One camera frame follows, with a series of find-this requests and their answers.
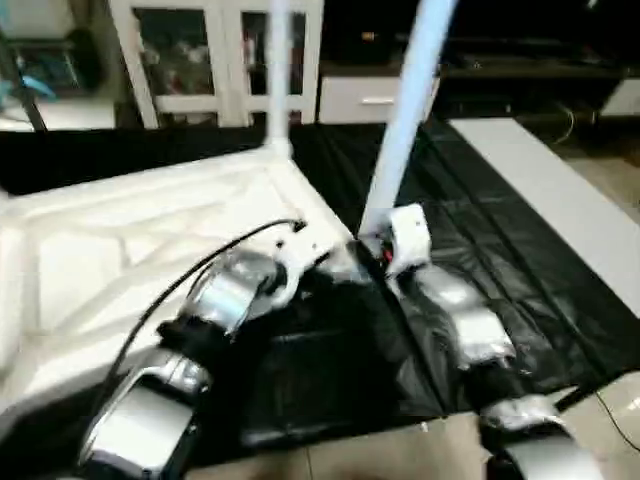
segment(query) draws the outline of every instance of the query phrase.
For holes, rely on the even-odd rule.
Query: black plastic sheet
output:
[[[354,232],[382,133],[381,125],[291,130],[296,163]],[[255,129],[0,134],[22,160],[0,164],[0,183],[31,193],[251,148],[261,138]],[[55,161],[43,162],[51,151]],[[433,261],[472,283],[499,314],[532,390],[602,385],[640,365],[638,319],[445,124],[418,133],[398,197],[398,205],[412,202],[426,212]],[[308,296],[245,332],[218,379],[197,463],[468,408],[445,319],[415,287],[406,286],[406,318],[371,282],[313,274],[303,288]],[[88,397],[23,419],[0,448],[5,465],[37,472],[68,464]]]

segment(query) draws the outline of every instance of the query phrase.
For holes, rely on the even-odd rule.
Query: cabinet drawer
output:
[[[384,123],[398,92],[397,77],[325,77],[320,96],[320,123]],[[426,113],[437,92],[438,79]]]

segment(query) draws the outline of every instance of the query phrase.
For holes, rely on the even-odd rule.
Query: tile floor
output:
[[[619,157],[570,158],[567,163],[640,224],[640,167]]]
[[[627,437],[640,445],[640,373],[600,392]],[[640,453],[630,447],[597,396],[563,418],[597,459],[607,480],[638,478]],[[191,472],[189,480],[483,480],[486,451],[475,415],[455,415],[395,431],[262,455]]]

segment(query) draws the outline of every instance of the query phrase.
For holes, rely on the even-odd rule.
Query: white pole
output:
[[[289,142],[287,93],[289,91],[289,63],[291,61],[290,29],[289,1],[271,0],[267,43],[269,70],[267,144],[269,145],[288,145]]]
[[[455,5],[456,0],[422,0],[418,6],[400,76],[398,101],[384,133],[359,236],[378,231],[394,207],[416,130],[431,96]]]

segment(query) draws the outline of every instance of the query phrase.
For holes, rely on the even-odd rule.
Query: black cable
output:
[[[147,307],[144,313],[140,316],[140,319],[129,332],[129,335],[127,336],[126,340],[122,344],[122,347],[120,347],[120,351],[118,352],[118,355],[116,356],[115,360],[111,364],[111,367],[109,368],[109,371],[107,372],[107,375],[105,376],[102,382],[102,388],[99,390],[96,396],[96,401],[93,408],[93,415],[90,418],[93,419],[93,417],[95,417],[98,414],[99,409],[102,407],[102,404],[106,400],[106,397],[110,391],[111,384],[115,381],[115,378],[118,375],[118,371],[120,370],[122,362],[127,356],[127,352],[131,347],[131,344],[135,340],[136,336],[138,335],[138,333],[140,333],[140,330],[142,329],[142,327],[144,327],[144,325],[147,323],[149,318],[151,318],[151,316],[155,313],[158,307],[162,305],[162,303],[169,297],[169,295],[171,295],[176,290],[176,288],[182,285],[195,272],[209,265],[217,256],[223,254],[224,252],[226,252],[227,250],[230,250],[231,248],[234,248],[239,243],[245,241],[249,237],[252,237],[258,234],[263,230],[267,230],[268,228],[275,227],[276,225],[285,225],[285,224],[292,225],[296,229],[299,229],[301,226],[304,226],[304,222],[301,220],[281,219],[281,220],[275,220],[273,222],[265,223],[260,227],[254,228],[253,230],[245,233],[244,235],[239,236],[238,238],[218,248],[214,252],[201,258],[191,268],[189,268],[189,270],[187,270],[177,280],[171,283],[171,285],[169,285],[160,295],[158,295],[158,297],[153,301],[153,303],[151,303],[151,305],[149,305],[149,307]]]
[[[31,91],[25,86],[22,81],[22,74],[20,73],[20,69],[16,64],[16,59],[11,51],[11,47],[9,46],[9,41],[7,37],[5,37],[2,29],[0,28],[0,71],[4,71],[4,75],[7,79],[14,85],[15,87],[15,95],[20,100],[22,104],[22,108],[24,108],[27,113],[27,117],[29,117],[29,121],[31,125],[33,125],[34,130],[46,131],[47,126],[44,124],[44,120],[42,120],[42,116],[38,111],[38,107],[36,107],[36,102],[33,99],[33,94]]]
[[[627,434],[624,433],[622,431],[622,429],[620,428],[620,425],[618,425],[618,422],[616,422],[616,419],[613,416],[613,413],[611,412],[611,410],[609,409],[609,406],[606,404],[606,402],[602,399],[602,397],[600,396],[600,394],[598,392],[596,392],[596,398],[598,399],[598,401],[600,402],[600,404],[604,407],[604,409],[607,412],[607,415],[609,415],[609,419],[611,420],[611,423],[613,423],[613,426],[616,428],[616,430],[618,431],[618,433],[620,434],[620,436],[622,437],[622,439],[625,441],[625,443],[627,445],[629,445],[631,448],[633,448],[636,452],[640,453],[640,447],[638,447],[635,443],[633,443],[631,441],[631,439],[629,437],[627,437]]]

